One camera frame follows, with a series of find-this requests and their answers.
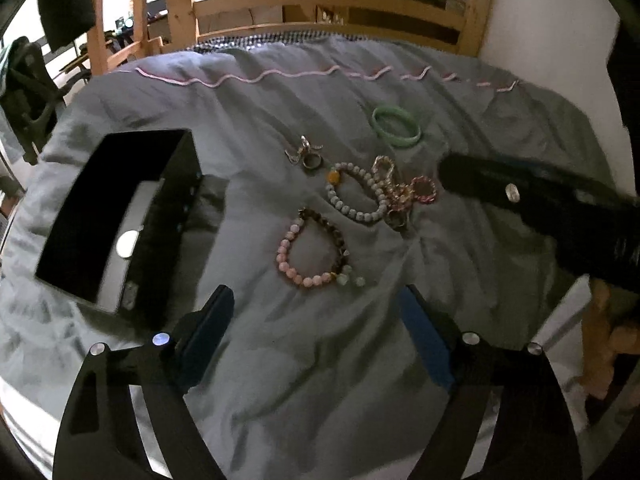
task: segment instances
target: wrinkled bedsheet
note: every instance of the wrinkled bedsheet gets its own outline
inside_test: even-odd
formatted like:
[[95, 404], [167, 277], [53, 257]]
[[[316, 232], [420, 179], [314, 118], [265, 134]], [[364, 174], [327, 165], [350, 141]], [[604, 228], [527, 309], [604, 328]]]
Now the wrinkled bedsheet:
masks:
[[[0, 376], [60, 420], [92, 343], [140, 343], [119, 320], [87, 312], [33, 273], [102, 136], [190, 128], [203, 172], [226, 189], [205, 182], [200, 190], [170, 306], [174, 319], [198, 309], [219, 283], [236, 295], [228, 333], [202, 384], [185, 397], [223, 472], [230, 479], [346, 479], [415, 456], [447, 394], [420, 364], [396, 291], [415, 283], [462, 330], [519, 348], [566, 290], [553, 243], [508, 212], [442, 190], [435, 204], [414, 206], [402, 234], [383, 222], [351, 222], [327, 202], [325, 172], [290, 165], [284, 149], [304, 135], [323, 144], [332, 162], [368, 167], [389, 155], [406, 178], [434, 175], [449, 150], [504, 153], [610, 184], [584, 114], [551, 91], [514, 81], [477, 59], [338, 37], [151, 57], [94, 78], [42, 153], [10, 235], [0, 282]], [[367, 120], [379, 104], [418, 119], [424, 135], [417, 146], [395, 150], [375, 136]], [[346, 203], [373, 210], [355, 182], [340, 191]], [[276, 248], [301, 206], [342, 230], [364, 288], [300, 290], [278, 273]], [[291, 259], [303, 273], [318, 273], [333, 257], [312, 228], [294, 247]], [[142, 395], [133, 393], [145, 444], [161, 459]]]

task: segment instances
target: wooden ladder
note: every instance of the wooden ladder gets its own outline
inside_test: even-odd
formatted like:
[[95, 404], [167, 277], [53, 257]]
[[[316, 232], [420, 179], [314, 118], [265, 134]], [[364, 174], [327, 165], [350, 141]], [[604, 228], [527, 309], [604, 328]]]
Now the wooden ladder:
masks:
[[93, 1], [95, 26], [86, 34], [87, 52], [93, 75], [102, 75], [113, 70], [129, 56], [146, 57], [161, 53], [162, 38], [147, 38], [146, 0], [133, 0], [133, 43], [108, 56], [102, 30], [102, 0]]

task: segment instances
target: wooden headboard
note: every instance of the wooden headboard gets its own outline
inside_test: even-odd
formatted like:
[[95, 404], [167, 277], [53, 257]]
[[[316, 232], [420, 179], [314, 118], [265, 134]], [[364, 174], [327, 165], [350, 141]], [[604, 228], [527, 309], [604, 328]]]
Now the wooden headboard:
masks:
[[[161, 38], [149, 39], [147, 37], [146, 0], [133, 0], [134, 43], [111, 56], [108, 56], [104, 47], [102, 0], [94, 0], [94, 4], [97, 27], [92, 28], [87, 34], [87, 49], [91, 60], [92, 72], [94, 75], [100, 75], [113, 70], [129, 56], [140, 58], [181, 50], [199, 41], [205, 41], [217, 36], [249, 36], [251, 34], [301, 29], [359, 34], [390, 40], [407, 40], [446, 52], [477, 56], [482, 45], [492, 0], [467, 0], [463, 14], [415, 0], [166, 0], [172, 38], [172, 42], [167, 45], [162, 44]], [[249, 25], [216, 30], [207, 34], [199, 33], [198, 21], [205, 16], [260, 6], [299, 6], [305, 11], [309, 20], [305, 22]], [[449, 29], [454, 33], [455, 43], [447, 43], [429, 36], [391, 28], [355, 25], [353, 23], [319, 23], [316, 20], [318, 15], [316, 9], [324, 7], [359, 8], [406, 16], [414, 20], [420, 20], [425, 24], [430, 24], [431, 27]]]

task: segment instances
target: pink stone bracelet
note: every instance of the pink stone bracelet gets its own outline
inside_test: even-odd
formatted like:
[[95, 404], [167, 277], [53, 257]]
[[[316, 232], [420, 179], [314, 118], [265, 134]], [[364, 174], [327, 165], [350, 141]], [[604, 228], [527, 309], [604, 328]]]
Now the pink stone bracelet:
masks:
[[[307, 276], [304, 278], [289, 264], [289, 249], [298, 235], [302, 232], [302, 228], [308, 220], [315, 220], [318, 225], [331, 236], [336, 248], [338, 249], [338, 257], [330, 272], [324, 272], [322, 274], [316, 274], [313, 277]], [[351, 272], [351, 266], [348, 264], [348, 261], [349, 251], [344, 243], [344, 238], [342, 237], [341, 232], [338, 231], [338, 228], [332, 225], [320, 213], [309, 208], [303, 208], [299, 211], [298, 218], [293, 221], [293, 224], [289, 227], [289, 231], [280, 242], [278, 254], [276, 256], [278, 270], [284, 273], [284, 275], [286, 275], [296, 285], [303, 285], [306, 288], [330, 283], [334, 279], [338, 284], [345, 285], [349, 281], [349, 274]], [[363, 286], [364, 279], [357, 278], [355, 283], [358, 286]]]

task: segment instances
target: black box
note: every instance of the black box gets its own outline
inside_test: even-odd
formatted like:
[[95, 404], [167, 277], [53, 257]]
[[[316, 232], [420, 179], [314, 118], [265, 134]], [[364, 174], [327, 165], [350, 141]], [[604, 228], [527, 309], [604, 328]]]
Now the black box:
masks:
[[105, 136], [58, 213], [36, 277], [92, 309], [159, 328], [201, 179], [189, 130]]

